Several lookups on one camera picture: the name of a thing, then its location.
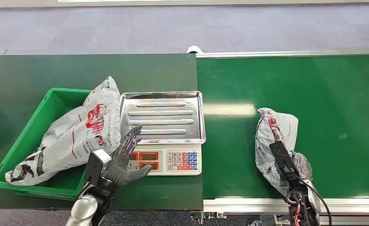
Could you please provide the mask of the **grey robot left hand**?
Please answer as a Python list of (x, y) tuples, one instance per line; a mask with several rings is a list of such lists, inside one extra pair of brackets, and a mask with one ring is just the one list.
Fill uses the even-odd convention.
[(135, 149), (141, 138), (140, 135), (142, 125), (138, 125), (131, 129), (121, 140), (118, 148), (112, 155), (112, 160), (108, 163), (106, 170), (106, 178), (112, 181), (117, 187), (130, 184), (138, 179), (141, 179), (149, 174), (152, 166), (147, 164), (141, 169), (129, 172), (127, 170), (129, 157)]

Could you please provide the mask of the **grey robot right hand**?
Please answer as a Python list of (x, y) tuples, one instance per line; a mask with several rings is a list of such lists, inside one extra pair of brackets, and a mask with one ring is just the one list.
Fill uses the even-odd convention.
[(301, 179), (312, 181), (312, 167), (307, 158), (302, 153), (295, 153), (293, 156), (293, 163), (298, 171)]

